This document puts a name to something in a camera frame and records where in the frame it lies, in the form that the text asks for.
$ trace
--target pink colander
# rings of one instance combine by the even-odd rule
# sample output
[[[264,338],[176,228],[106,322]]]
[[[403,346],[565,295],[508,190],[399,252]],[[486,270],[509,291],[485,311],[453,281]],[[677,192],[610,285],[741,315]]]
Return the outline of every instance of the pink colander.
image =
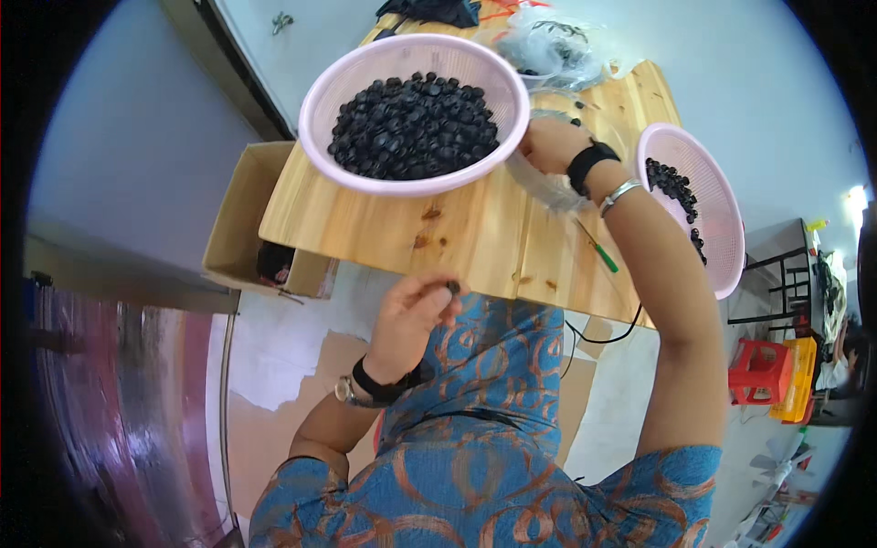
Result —
[[[661,189],[655,187],[652,196],[676,219],[686,235],[692,228],[701,233],[709,283],[716,292],[716,299],[724,299],[740,281],[745,261],[743,222],[731,185],[703,145],[675,125],[652,124],[639,136],[636,169],[648,189],[646,158],[675,167],[691,181],[688,187],[697,197],[698,215],[694,224],[688,224],[681,204]]]
[[[345,171],[326,152],[339,107],[374,80],[434,72],[457,78],[460,85],[484,89],[494,112],[499,147],[487,157],[451,174],[416,181],[381,181]],[[408,34],[381,39],[335,61],[323,72],[302,103],[298,138],[314,166],[350,189],[384,196],[429,196],[456,189],[490,173],[515,151],[530,121],[530,98],[512,66],[469,40],[444,34]]]

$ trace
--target woman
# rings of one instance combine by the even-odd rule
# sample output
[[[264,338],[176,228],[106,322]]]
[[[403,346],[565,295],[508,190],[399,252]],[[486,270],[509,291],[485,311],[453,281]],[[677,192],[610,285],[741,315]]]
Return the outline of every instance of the woman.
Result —
[[[727,370],[698,254],[581,128],[533,121],[520,148],[595,204],[614,202],[606,224],[661,341],[636,458],[593,487],[567,477],[554,464],[563,312],[466,296],[435,270],[384,297],[368,353],[307,416],[262,495],[252,546],[702,542]],[[427,370],[435,378],[407,389]],[[348,482],[346,454],[381,406],[377,456]]]
[[[846,330],[849,327],[849,318],[844,318],[844,325],[840,328],[838,339],[834,342],[834,351],[831,361],[822,364],[819,376],[813,384],[814,390],[827,388],[842,388],[850,381],[856,369],[859,354],[854,345],[847,345]]]

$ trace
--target black wristband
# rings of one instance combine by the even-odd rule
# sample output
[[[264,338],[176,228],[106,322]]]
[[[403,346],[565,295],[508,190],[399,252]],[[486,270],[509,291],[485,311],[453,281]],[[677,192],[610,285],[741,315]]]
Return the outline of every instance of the black wristband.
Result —
[[[365,358],[366,357],[363,356],[356,362],[356,365],[353,366],[353,380],[371,395],[372,399],[377,403],[389,404],[395,402],[405,390],[414,388],[417,384],[422,382],[421,367],[420,364],[418,364],[414,371],[406,374],[402,380],[396,384],[378,384],[374,379],[368,376],[368,373],[366,373],[366,370],[362,367],[362,360]]]
[[[575,158],[573,158],[573,161],[569,162],[569,167],[567,167],[569,184],[572,185],[573,190],[578,192],[579,195],[585,196],[588,200],[591,199],[591,191],[585,185],[585,177],[588,176],[588,171],[590,171],[598,161],[621,161],[621,159],[618,158],[618,155],[615,154],[615,151],[612,150],[612,147],[606,143],[594,141],[593,139],[591,140],[591,143],[594,145],[589,146],[578,153]]]

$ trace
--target wooden tabletop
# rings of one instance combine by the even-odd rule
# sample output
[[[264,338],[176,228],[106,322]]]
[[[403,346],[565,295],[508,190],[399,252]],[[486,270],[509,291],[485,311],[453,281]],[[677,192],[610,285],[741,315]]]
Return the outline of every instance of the wooden tabletop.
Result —
[[[483,18],[496,11],[496,3],[481,5]],[[396,21],[397,16],[381,18],[363,44]],[[484,21],[481,28],[497,25],[504,25],[503,19]],[[406,21],[396,32],[471,38],[477,31]],[[621,80],[585,90],[581,98],[588,105],[584,124],[600,140],[626,149],[619,155],[633,155],[639,134],[649,124],[681,125],[670,89],[650,61]],[[613,144],[613,139],[622,143]],[[371,196],[323,177],[296,144],[259,235],[284,246],[400,274],[449,265],[478,293],[630,322],[639,298],[621,254],[596,210],[582,212],[580,220],[618,264],[619,272],[609,271],[570,218],[551,214],[529,197],[504,165],[487,177],[436,196]],[[637,323],[651,326],[645,312]]]

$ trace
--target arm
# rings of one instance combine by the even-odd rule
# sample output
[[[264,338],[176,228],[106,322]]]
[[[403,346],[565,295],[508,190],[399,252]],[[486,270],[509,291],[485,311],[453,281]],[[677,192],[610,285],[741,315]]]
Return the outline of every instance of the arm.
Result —
[[[362,364],[374,381],[383,385],[399,382],[424,357],[432,330],[439,324],[453,325],[463,305],[445,287],[450,280],[457,281],[457,276],[437,270],[403,278],[387,292]],[[461,282],[460,294],[468,292]],[[356,382],[353,392],[360,399],[369,398]],[[379,409],[348,405],[329,394],[298,428],[289,446],[289,457],[322,460],[346,478],[350,469],[347,454],[366,435],[379,413]]]
[[[572,159],[590,146],[588,137],[573,125],[538,120],[531,123],[522,153],[546,173],[565,173]],[[585,184],[600,204],[630,177],[619,162],[603,160],[591,168]],[[605,220],[660,334],[658,368],[637,455],[680,445],[720,445],[727,364],[717,301],[697,252],[643,188],[626,192]]]

